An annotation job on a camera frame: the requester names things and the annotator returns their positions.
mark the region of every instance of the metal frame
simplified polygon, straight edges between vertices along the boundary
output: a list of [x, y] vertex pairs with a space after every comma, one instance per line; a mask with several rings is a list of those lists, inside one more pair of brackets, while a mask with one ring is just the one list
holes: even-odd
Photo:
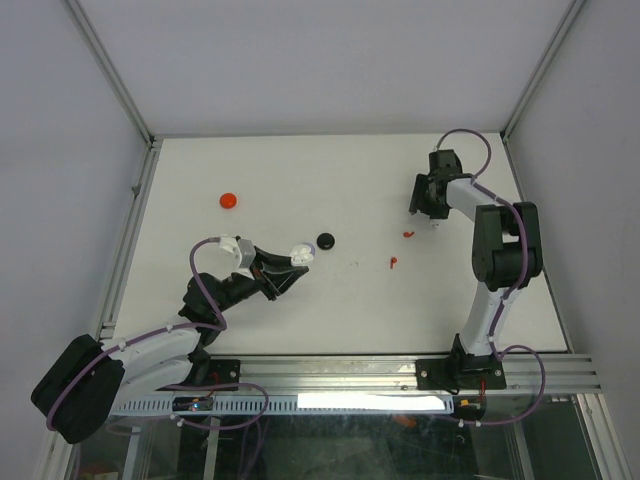
[[149, 127], [144, 118], [142, 118], [142, 114], [133, 101], [122, 77], [120, 77], [120, 74], [113, 65], [107, 49], [104, 47], [102, 40], [100, 40], [80, 0], [62, 0], [62, 3], [78, 28], [82, 39], [87, 44], [87, 47], [89, 47], [89, 51], [93, 55], [98, 67], [100, 67], [105, 80], [109, 83], [118, 102], [122, 105], [122, 108], [138, 131], [138, 134], [142, 137], [142, 140], [144, 140], [144, 143], [150, 147], [153, 144], [153, 135], [149, 131]]
[[632, 480], [620, 439], [613, 427], [604, 395], [580, 394], [577, 404], [585, 437], [603, 480]]
[[509, 117], [509, 121], [505, 125], [503, 132], [503, 138], [509, 139], [513, 131], [515, 130], [518, 122], [522, 118], [527, 106], [531, 102], [531, 99], [534, 97], [536, 91], [538, 90], [542, 80], [546, 76], [549, 68], [553, 64], [553, 61], [556, 58], [556, 55], [560, 51], [560, 48], [564, 44], [567, 39], [569, 33], [573, 29], [573, 26], [576, 23], [576, 20], [584, 10], [585, 6], [589, 3], [589, 0], [573, 0], [567, 10], [565, 11], [560, 23], [556, 27], [555, 32], [553, 33], [551, 40], [547, 44], [540, 60], [536, 67], [533, 70], [533, 74], [529, 78], [527, 85], [525, 86], [520, 98], [516, 103], [516, 107], [513, 110], [513, 113]]

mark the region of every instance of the white wall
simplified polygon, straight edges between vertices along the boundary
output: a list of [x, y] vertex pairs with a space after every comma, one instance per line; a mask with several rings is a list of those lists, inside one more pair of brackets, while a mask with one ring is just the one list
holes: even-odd
[[640, 2], [591, 2], [512, 138], [546, 265], [640, 475]]
[[569, 0], [82, 0], [155, 134], [498, 131]]
[[32, 476], [33, 387], [88, 331], [143, 154], [55, 0], [0, 2], [0, 476]]

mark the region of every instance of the white table surface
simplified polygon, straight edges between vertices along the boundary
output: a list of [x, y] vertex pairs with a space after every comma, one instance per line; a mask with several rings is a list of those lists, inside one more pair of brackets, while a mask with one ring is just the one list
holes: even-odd
[[[439, 228], [408, 213], [417, 173], [439, 135], [200, 138], [165, 140], [153, 178], [116, 335], [162, 325], [182, 307], [199, 240], [241, 235], [287, 254], [330, 232], [311, 271], [282, 297], [257, 294], [226, 312], [229, 329], [209, 350], [225, 354], [435, 353], [449, 350], [475, 294], [473, 224], [452, 211]], [[517, 200], [497, 134], [481, 183]], [[475, 137], [454, 135], [465, 172], [485, 158]], [[224, 210], [225, 192], [238, 205]], [[411, 238], [404, 231], [415, 231]], [[398, 263], [389, 268], [390, 258]], [[224, 278], [231, 262], [214, 246], [200, 271]], [[532, 280], [511, 310], [500, 345], [542, 351], [566, 345], [545, 279]]]

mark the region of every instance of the small red piece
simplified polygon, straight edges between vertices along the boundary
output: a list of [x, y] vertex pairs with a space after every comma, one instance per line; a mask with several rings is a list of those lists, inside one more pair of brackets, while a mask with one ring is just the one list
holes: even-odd
[[238, 199], [233, 193], [225, 193], [220, 197], [220, 206], [222, 208], [233, 208], [238, 203]]

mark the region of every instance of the purple cable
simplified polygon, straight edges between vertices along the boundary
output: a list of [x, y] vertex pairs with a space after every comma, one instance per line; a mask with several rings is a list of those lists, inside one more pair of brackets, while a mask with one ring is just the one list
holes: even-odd
[[440, 137], [440, 140], [438, 140], [438, 143], [436, 144], [436, 150], [440, 150], [440, 147], [442, 146], [442, 142], [444, 142], [444, 139], [447, 138], [452, 133], [470, 133], [471, 135], [475, 135], [480, 140], [482, 140], [482, 142], [484, 143], [485, 147], [487, 147], [487, 159], [484, 161], [484, 165], [482, 165], [482, 168], [480, 170], [478, 170], [471, 177], [472, 178], [472, 182], [474, 182], [476, 178], [478, 178], [480, 175], [482, 175], [484, 173], [484, 171], [487, 168], [489, 168], [489, 163], [491, 163], [491, 154], [492, 154], [491, 144], [489, 143], [489, 140], [487, 140], [486, 137], [484, 135], [482, 135], [480, 132], [476, 132], [475, 130], [471, 130], [469, 128], [454, 128], [453, 130], [449, 130], [447, 133], [445, 133], [444, 135], [442, 135]]
[[268, 430], [269, 430], [269, 420], [267, 419], [267, 422], [264, 426], [264, 431], [262, 432], [260, 431], [260, 428], [258, 428], [258, 444], [256, 445], [256, 449], [255, 449], [255, 452], [253, 453], [253, 457], [251, 457], [251, 461], [247, 465], [247, 468], [244, 469], [244, 474], [240, 480], [245, 480], [251, 473], [251, 470], [253, 470], [254, 465], [258, 461], [258, 456], [260, 455], [260, 451], [264, 446], [264, 441], [267, 438]]
[[255, 452], [253, 453], [251, 460], [249, 460], [249, 463], [247, 464], [247, 467], [244, 470], [242, 468], [242, 464], [244, 463], [244, 450], [245, 450], [247, 436], [248, 436], [250, 427], [246, 427], [242, 434], [242, 448], [240, 449], [240, 462], [238, 462], [238, 480], [245, 480], [245, 478], [253, 468], [253, 464], [256, 463], [256, 460], [258, 459], [258, 454], [260, 453], [260, 449], [262, 448], [263, 434], [262, 434], [262, 427], [260, 426], [260, 422], [256, 422], [256, 427], [258, 427], [258, 443], [256, 444]]
[[247, 434], [249, 433], [249, 427], [245, 427], [242, 432], [242, 443], [240, 445], [240, 461], [238, 461], [238, 479], [242, 478], [242, 464], [244, 463], [244, 449], [247, 444]]
[[213, 297], [207, 290], [207, 287], [204, 286], [204, 282], [202, 281], [202, 278], [200, 278], [200, 274], [196, 269], [196, 258], [195, 258], [196, 252], [200, 247], [202, 247], [203, 245], [206, 245], [207, 243], [218, 243], [219, 241], [220, 241], [220, 237], [211, 237], [211, 238], [205, 238], [204, 240], [200, 240], [198, 243], [196, 243], [191, 249], [191, 252], [189, 253], [189, 265], [191, 266], [191, 273], [193, 274], [193, 278], [198, 284], [198, 287], [200, 287], [200, 290], [202, 291], [202, 295], [204, 295], [204, 298], [207, 299], [207, 302], [209, 302], [209, 305], [211, 305], [211, 308], [213, 309], [213, 313], [215, 313], [216, 317], [218, 317], [218, 320], [220, 320], [220, 326], [219, 327], [214, 326], [212, 330], [224, 332], [227, 329], [227, 321], [222, 315], [222, 312], [220, 311], [220, 307], [218, 307], [218, 304], [216, 303], [216, 301], [213, 299]]

